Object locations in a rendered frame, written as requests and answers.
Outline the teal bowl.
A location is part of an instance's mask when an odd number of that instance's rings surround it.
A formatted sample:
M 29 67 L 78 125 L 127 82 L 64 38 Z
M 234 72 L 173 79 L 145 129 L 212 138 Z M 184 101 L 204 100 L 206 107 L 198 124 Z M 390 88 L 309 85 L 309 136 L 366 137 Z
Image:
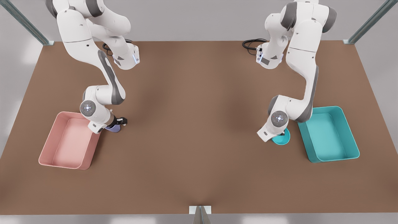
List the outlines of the teal bowl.
M 286 128 L 283 133 L 285 133 L 284 136 L 278 135 L 273 137 L 271 140 L 273 143 L 279 145 L 279 146 L 283 146 L 287 143 L 289 143 L 290 141 L 290 131 Z

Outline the silver frame post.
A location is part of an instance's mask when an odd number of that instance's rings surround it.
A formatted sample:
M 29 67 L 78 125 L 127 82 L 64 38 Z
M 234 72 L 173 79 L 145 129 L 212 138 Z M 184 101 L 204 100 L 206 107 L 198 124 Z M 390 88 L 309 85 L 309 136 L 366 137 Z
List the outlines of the silver frame post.
M 10 13 L 37 41 L 43 46 L 52 46 L 54 41 L 48 40 L 9 0 L 0 0 L 0 5 Z
M 194 214 L 193 224 L 211 224 L 211 206 L 189 206 L 189 214 Z
M 370 30 L 393 6 L 398 3 L 398 0 L 386 0 L 374 14 L 357 30 L 355 33 L 346 40 L 343 40 L 344 44 L 355 44 L 367 31 Z

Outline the teal rectangular box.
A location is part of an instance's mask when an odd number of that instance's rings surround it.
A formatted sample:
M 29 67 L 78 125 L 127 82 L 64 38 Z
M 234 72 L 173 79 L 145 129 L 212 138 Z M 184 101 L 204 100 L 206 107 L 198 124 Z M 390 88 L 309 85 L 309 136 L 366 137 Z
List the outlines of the teal rectangular box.
M 343 110 L 338 106 L 313 108 L 311 118 L 298 123 L 307 156 L 312 163 L 357 159 L 357 143 Z

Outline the pink rectangular box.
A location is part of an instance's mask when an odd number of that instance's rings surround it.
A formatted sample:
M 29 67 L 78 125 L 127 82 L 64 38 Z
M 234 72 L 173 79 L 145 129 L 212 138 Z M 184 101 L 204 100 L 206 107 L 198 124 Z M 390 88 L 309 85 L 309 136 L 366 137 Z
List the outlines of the pink rectangular box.
M 38 162 L 43 166 L 87 170 L 100 134 L 88 128 L 81 113 L 60 112 L 50 130 Z

